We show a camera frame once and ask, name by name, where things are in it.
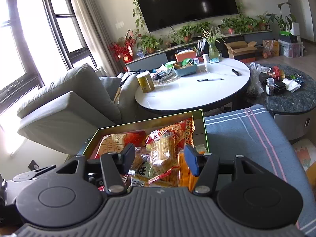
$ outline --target gray sofa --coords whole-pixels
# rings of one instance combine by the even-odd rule
[[[83,65],[39,90],[23,103],[18,133],[56,151],[75,155],[98,128],[145,120],[150,115],[135,101],[139,86],[136,74],[121,87],[121,78],[99,78]]]

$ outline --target wall outlet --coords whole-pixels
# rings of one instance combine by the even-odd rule
[[[122,27],[124,27],[124,22],[123,21],[118,22],[115,24],[115,26],[116,26],[116,29],[122,28]]]
[[[34,160],[32,160],[31,163],[29,164],[28,168],[30,170],[35,170],[35,169],[39,169],[40,166],[38,164],[36,164],[36,162]]]

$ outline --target tv cabinet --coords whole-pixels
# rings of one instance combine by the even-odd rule
[[[216,47],[222,53],[224,58],[228,58],[228,51],[225,46],[225,42],[237,42],[237,41],[246,41],[251,42],[255,41],[257,44],[262,45],[262,40],[271,40],[273,39],[273,34],[271,30],[268,31],[258,31],[252,33],[244,33],[244,34],[227,34],[223,37],[223,40],[219,40],[220,42],[216,42]],[[173,46],[171,48],[164,49],[162,51],[158,51],[153,54],[146,55],[143,58],[137,57],[133,61],[126,63],[126,67],[128,71],[137,71],[139,69],[151,70],[159,68],[162,64],[165,64],[168,61],[175,61],[175,53],[178,53],[182,50],[189,49],[193,46],[197,46],[198,41],[192,41],[186,44],[180,44]]]

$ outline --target dark marble coffee table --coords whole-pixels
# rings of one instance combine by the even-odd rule
[[[266,86],[263,86],[264,92],[260,97],[245,96],[244,100],[250,104],[264,105],[286,137],[289,140],[297,139],[307,133],[309,126],[312,125],[311,121],[314,120],[316,81],[306,73],[287,65],[261,63],[261,66],[270,68],[276,65],[284,70],[285,75],[302,75],[304,84],[294,93],[285,91],[274,96],[268,96],[265,92]]]

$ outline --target gray ribbed plate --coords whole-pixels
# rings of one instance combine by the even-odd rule
[[[261,231],[228,219],[213,200],[197,197],[187,188],[139,188],[110,198],[91,221],[73,229],[45,231],[24,225],[18,237],[291,237],[304,236],[295,226]]]

